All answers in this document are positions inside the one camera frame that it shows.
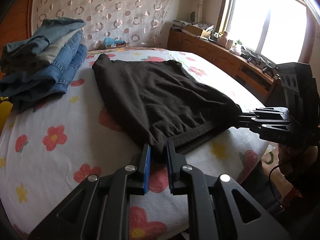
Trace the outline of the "yellow pillow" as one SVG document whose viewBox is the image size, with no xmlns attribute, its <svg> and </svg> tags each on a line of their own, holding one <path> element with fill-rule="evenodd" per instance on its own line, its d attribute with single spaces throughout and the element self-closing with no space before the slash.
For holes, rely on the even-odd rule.
<svg viewBox="0 0 320 240">
<path fill-rule="evenodd" d="M 3 130 L 4 124 L 11 112 L 12 103 L 10 103 L 7 98 L 1 99 L 0 104 L 0 133 Z"/>
</svg>

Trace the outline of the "pink bottle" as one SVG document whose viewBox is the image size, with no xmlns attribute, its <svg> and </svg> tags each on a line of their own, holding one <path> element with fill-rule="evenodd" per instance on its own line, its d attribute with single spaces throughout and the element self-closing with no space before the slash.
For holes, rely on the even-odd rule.
<svg viewBox="0 0 320 240">
<path fill-rule="evenodd" d="M 222 35 L 218 38 L 217 44 L 218 44 L 219 46 L 225 48 L 226 45 L 227 45 L 227 41 L 228 41 L 227 36 L 228 36 L 228 33 L 227 33 L 226 31 L 224 31 L 224 32 L 222 33 Z"/>
</svg>

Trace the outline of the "sheer circle pattern curtain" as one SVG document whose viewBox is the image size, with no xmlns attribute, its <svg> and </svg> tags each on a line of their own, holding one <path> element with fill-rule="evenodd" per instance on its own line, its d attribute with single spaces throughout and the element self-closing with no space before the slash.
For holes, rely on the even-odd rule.
<svg viewBox="0 0 320 240">
<path fill-rule="evenodd" d="M 167 46 L 173 20 L 188 20 L 194 0 L 33 0 L 33 28 L 43 20 L 68 17 L 85 21 L 89 50 L 106 37 L 131 47 Z"/>
</svg>

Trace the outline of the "black tools on cabinet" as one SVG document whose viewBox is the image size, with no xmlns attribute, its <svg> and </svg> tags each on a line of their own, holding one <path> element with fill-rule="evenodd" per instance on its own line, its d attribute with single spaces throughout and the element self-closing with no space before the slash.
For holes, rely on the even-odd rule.
<svg viewBox="0 0 320 240">
<path fill-rule="evenodd" d="M 274 69 L 276 64 L 264 57 L 259 53 L 255 53 L 249 48 L 241 47 L 241 57 L 243 57 L 247 63 L 251 63 L 254 66 L 258 67 L 264 74 L 269 75 L 270 77 L 274 77 Z"/>
</svg>

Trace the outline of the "blue item on small box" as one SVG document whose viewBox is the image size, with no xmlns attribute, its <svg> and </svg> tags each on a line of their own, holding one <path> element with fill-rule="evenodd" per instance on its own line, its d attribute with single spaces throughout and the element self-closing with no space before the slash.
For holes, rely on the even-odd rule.
<svg viewBox="0 0 320 240">
<path fill-rule="evenodd" d="M 105 37 L 104 38 L 104 46 L 106 49 L 112 49 L 112 48 L 124 48 L 126 47 L 126 42 L 119 37 L 111 38 L 111 37 Z"/>
</svg>

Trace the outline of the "bright window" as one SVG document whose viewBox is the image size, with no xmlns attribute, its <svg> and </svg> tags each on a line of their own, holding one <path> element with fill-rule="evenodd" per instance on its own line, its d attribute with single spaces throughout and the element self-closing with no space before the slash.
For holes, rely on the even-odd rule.
<svg viewBox="0 0 320 240">
<path fill-rule="evenodd" d="M 309 63 L 315 24 L 303 0 L 225 0 L 220 29 L 274 63 Z"/>
</svg>

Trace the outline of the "cardboard box on cabinet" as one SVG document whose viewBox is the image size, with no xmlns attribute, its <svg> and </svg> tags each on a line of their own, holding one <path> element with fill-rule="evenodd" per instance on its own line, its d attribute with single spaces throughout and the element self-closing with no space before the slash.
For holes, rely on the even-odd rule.
<svg viewBox="0 0 320 240">
<path fill-rule="evenodd" d="M 198 27 L 195 27 L 193 25 L 188 25 L 185 29 L 187 32 L 194 34 L 196 36 L 200 37 L 209 37 L 210 36 L 210 31 L 202 30 Z"/>
</svg>

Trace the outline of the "black pants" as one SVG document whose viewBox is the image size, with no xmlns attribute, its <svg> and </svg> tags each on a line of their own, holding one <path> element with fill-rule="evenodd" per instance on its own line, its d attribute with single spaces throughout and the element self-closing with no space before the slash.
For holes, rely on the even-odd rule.
<svg viewBox="0 0 320 240">
<path fill-rule="evenodd" d="M 232 127 L 242 113 L 174 60 L 120 61 L 101 54 L 92 69 L 108 113 L 136 145 L 150 145 L 157 155 L 167 141 L 186 154 Z"/>
</svg>

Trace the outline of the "white strawberry flower bed sheet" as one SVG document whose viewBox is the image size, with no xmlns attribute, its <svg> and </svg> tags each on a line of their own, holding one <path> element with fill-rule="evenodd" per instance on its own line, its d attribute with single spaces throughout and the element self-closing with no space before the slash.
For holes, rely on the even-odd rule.
<svg viewBox="0 0 320 240">
<path fill-rule="evenodd" d="M 1 132 L 1 202 L 17 237 L 29 233 L 88 175 L 113 174 L 139 153 L 107 112 L 89 54 L 67 93 L 21 114 L 12 112 Z M 212 86 L 244 112 L 263 107 L 247 89 L 198 55 L 163 49 L 118 50 L 112 60 L 175 60 L 195 80 Z M 203 173 L 244 181 L 267 149 L 245 128 L 230 128 L 186 154 Z M 130 239 L 169 239 L 188 228 L 186 196 L 170 194 L 165 167 L 151 169 L 150 189 L 130 200 Z"/>
</svg>

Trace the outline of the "stack of folded blue jeans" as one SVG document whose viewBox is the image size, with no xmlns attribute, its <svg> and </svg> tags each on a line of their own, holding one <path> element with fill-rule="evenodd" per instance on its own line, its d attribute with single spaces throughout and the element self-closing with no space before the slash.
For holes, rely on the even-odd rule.
<svg viewBox="0 0 320 240">
<path fill-rule="evenodd" d="M 8 43 L 1 55 L 1 96 L 23 112 L 66 94 L 87 56 L 81 19 L 45 19 L 32 37 Z"/>
</svg>

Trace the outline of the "long wooden cabinet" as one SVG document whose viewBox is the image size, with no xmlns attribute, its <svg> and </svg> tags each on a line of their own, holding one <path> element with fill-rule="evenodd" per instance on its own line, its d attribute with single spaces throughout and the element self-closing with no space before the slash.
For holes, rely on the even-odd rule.
<svg viewBox="0 0 320 240">
<path fill-rule="evenodd" d="M 246 86 L 263 103 L 267 102 L 275 87 L 274 78 L 263 73 L 260 68 L 244 58 L 212 42 L 170 29 L 167 48 L 199 55 Z"/>
</svg>

